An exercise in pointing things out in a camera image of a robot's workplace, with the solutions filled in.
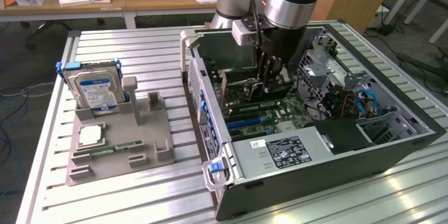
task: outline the aluminum extrusion table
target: aluminum extrusion table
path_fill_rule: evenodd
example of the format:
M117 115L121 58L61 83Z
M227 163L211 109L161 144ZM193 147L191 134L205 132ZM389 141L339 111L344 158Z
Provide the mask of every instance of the aluminum extrusion table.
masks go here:
M448 108L347 25L329 23L448 128ZM63 61L119 57L139 93L165 96L176 163L68 187L65 166L75 100L57 77L17 223L216 223L180 80L179 33L201 27L85 31L68 38ZM351 68L357 62L337 48ZM385 173L221 223L409 223L448 220L447 135Z

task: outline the chair leg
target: chair leg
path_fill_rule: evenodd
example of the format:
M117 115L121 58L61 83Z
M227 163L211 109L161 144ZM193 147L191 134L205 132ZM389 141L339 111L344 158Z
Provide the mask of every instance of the chair leg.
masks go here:
M105 21L104 21L104 19L97 18L97 19L96 19L96 23L97 23L100 26L103 26L104 23L105 23Z
M64 21L61 21L61 20L56 20L55 22L56 22L57 24L60 24L68 31L73 31L73 30L71 29L71 27L68 26L68 24L65 24Z
M20 21L20 26L21 26L23 28L29 28L31 24L29 24L29 22L27 22L27 21Z
M41 24L41 26L33 30L33 32L25 38L25 48L29 50L36 49L36 44L31 43L31 40L36 38L52 25L55 24L55 20L47 21Z

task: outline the blue tab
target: blue tab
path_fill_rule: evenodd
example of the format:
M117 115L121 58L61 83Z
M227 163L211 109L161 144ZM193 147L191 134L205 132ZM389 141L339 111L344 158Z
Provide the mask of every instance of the blue tab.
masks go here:
M81 62L68 62L65 64L65 70L77 70L81 68Z
M205 110L205 101L204 101L204 100L201 101L201 105L199 105L199 109L200 109L201 111Z
M217 172L223 172L224 171L224 166L223 166L223 163L219 162L219 163L212 163L208 167L208 171L211 173L217 173Z
M64 82L67 83L65 78L64 78L64 74L63 74L63 63L60 61L56 62L56 73L60 75Z
M115 58L115 66L117 67L117 71L119 71L119 78L123 78L123 72L121 72L121 61L119 60L119 58Z

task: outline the floor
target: floor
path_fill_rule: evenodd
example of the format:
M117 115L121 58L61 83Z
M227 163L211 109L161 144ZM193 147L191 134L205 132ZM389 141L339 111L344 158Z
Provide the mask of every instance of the floor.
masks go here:
M405 7L415 0L408 0ZM387 6L393 6L396 0L385 0ZM389 46L396 52L408 54L421 60L440 64L441 61L436 59L440 54L435 45L427 41L437 28L448 17L448 10L439 7L433 3L427 3L420 14L416 16L413 23L404 25L403 22L397 24L404 29L404 34L393 32L388 36L381 36ZM177 15L140 17L137 23L140 27L155 26L184 26L200 25L212 19L211 14L197 15ZM41 22L31 22L32 27L36 28ZM107 18L103 26L97 25L96 19L68 20L67 24L73 30L99 30L99 29L124 29L124 21L121 18ZM35 40L37 49L28 51L23 46L23 38L32 29L21 28L19 23L11 23L9 26L0 31L0 90L9 87L27 87L41 82L51 82L55 80L55 63L60 60L67 31L59 27L52 27ZM377 38L368 38L368 40L377 46L381 52L397 61L395 54L389 51L385 44ZM437 45L447 45L448 33L443 35L437 41ZM404 65L404 70L413 76L420 83L423 83L423 74L412 65ZM444 82L436 76L428 74L428 83L433 89L443 90ZM51 92L52 86L36 88L32 94ZM436 97L448 104L448 98L443 95L435 94ZM17 97L15 101L20 102L24 97ZM20 201L23 197L23 190L29 173L35 148L39 141L40 129L44 123L47 113L47 106L49 102L49 95L44 97L29 98L27 101L28 111L23 119L7 128L8 136L16 144L19 156L23 165L23 180L12 189L11 193L0 198L0 223L15 223ZM4 118L17 107L16 104L0 102L0 111ZM4 159L5 151L0 152L0 160ZM17 176L17 163L11 155L9 160L0 167L0 193L15 183Z

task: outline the warning label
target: warning label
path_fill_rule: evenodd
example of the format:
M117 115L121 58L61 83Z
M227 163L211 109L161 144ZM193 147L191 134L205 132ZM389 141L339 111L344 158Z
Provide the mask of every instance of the warning label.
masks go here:
M267 142L267 147L280 169L312 160L297 136Z

